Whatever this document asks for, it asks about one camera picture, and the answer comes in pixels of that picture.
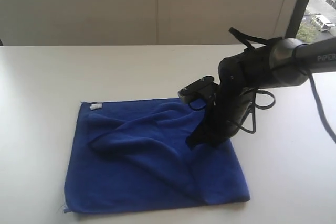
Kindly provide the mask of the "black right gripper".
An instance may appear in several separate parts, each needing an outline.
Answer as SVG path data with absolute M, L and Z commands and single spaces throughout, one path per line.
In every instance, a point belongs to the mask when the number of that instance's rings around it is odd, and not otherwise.
M 255 99 L 260 58 L 243 52 L 221 60 L 219 84 L 205 109 L 202 122 L 186 138 L 188 148 L 207 144 L 219 147 L 238 131 L 256 132 Z

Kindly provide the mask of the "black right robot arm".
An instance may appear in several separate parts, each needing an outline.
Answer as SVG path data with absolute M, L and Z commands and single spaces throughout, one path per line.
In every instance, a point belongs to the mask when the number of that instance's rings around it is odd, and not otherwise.
M 179 91 L 184 104 L 202 100 L 204 116 L 186 138 L 189 148 L 201 144 L 217 147 L 239 131 L 247 118 L 254 120 L 259 94 L 270 95 L 270 89 L 296 87 L 310 82 L 322 125 L 331 138 L 329 125 L 313 79 L 315 73 L 335 71 L 335 39 L 306 44 L 295 38 L 267 40 L 262 47 L 248 45 L 237 55 L 222 59 L 218 65 L 219 83 L 204 76 Z

